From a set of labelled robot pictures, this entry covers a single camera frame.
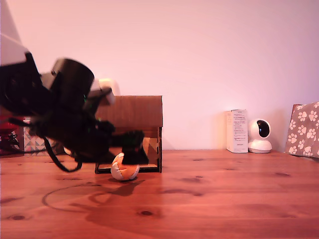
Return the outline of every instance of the cardboard box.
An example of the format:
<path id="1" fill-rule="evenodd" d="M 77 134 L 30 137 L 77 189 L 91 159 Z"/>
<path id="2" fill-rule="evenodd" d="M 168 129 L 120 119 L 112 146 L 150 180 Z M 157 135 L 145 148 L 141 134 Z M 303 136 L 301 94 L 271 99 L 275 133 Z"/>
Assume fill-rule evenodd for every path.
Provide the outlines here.
<path id="1" fill-rule="evenodd" d="M 233 153 L 248 153 L 248 123 L 246 110 L 226 112 L 227 150 Z"/>
<path id="2" fill-rule="evenodd" d="M 112 106 L 101 102 L 95 117 L 111 122 L 116 133 L 142 130 L 145 133 L 143 147 L 149 164 L 140 165 L 140 172 L 162 172 L 162 96 L 115 96 Z M 114 155 L 121 150 L 110 148 Z M 96 173 L 111 173 L 111 164 L 96 164 Z"/>

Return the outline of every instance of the patterned box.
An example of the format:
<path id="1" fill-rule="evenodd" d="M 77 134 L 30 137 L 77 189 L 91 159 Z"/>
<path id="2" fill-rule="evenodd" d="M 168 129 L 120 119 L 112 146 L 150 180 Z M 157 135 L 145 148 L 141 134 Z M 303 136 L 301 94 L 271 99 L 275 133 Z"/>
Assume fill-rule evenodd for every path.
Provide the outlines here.
<path id="1" fill-rule="evenodd" d="M 23 128 L 24 152 L 26 156 L 49 156 L 45 149 L 44 140 L 38 136 L 30 134 L 29 128 Z M 63 146 L 54 140 L 48 139 L 54 154 L 64 153 Z"/>

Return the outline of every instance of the brown cardboard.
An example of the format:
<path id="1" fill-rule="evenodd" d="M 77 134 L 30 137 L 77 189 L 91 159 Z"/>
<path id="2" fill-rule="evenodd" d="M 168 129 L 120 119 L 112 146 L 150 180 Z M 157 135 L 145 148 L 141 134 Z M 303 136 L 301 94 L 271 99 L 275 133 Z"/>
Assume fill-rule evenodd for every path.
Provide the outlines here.
<path id="1" fill-rule="evenodd" d="M 108 106 L 101 102 L 95 117 L 108 120 L 116 127 L 116 133 L 142 130 L 145 134 L 144 150 L 149 158 L 148 165 L 140 165 L 140 172 L 161 172 L 163 126 L 162 96 L 115 96 L 115 104 Z M 118 154 L 120 148 L 110 148 Z M 105 173 L 110 173 L 110 164 L 98 165 Z"/>
<path id="2" fill-rule="evenodd" d="M 163 127 L 162 96 L 115 96 L 115 104 L 101 102 L 95 117 L 115 127 Z"/>

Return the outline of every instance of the camera lens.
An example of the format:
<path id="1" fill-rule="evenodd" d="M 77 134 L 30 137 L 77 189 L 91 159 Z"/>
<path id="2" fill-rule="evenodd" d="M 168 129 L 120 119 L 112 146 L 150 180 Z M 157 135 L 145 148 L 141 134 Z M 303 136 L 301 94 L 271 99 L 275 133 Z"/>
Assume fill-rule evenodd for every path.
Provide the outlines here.
<path id="1" fill-rule="evenodd" d="M 266 122 L 264 122 L 263 120 L 258 120 L 257 124 L 258 124 L 258 128 L 259 128 L 259 135 L 262 138 L 267 137 L 269 135 L 269 132 L 270 132 L 268 124 Z"/>

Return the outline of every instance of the black cable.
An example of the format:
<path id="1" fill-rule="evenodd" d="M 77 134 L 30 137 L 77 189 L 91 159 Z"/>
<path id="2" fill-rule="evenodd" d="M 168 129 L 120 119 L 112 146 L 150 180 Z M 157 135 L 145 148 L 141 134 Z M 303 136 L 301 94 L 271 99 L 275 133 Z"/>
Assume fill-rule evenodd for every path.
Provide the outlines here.
<path id="1" fill-rule="evenodd" d="M 59 159 L 55 156 L 52 147 L 50 145 L 50 142 L 48 141 L 48 139 L 46 137 L 42 137 L 44 140 L 44 145 L 46 148 L 46 151 L 48 152 L 48 154 L 50 155 L 50 157 L 52 158 L 53 162 L 55 163 L 56 166 L 58 166 L 59 169 L 61 169 L 64 172 L 75 172 L 78 171 L 81 167 L 82 167 L 82 162 L 78 162 L 78 165 L 76 166 L 76 168 L 74 169 L 67 169 L 66 167 L 64 167 L 64 165 L 59 161 Z"/>

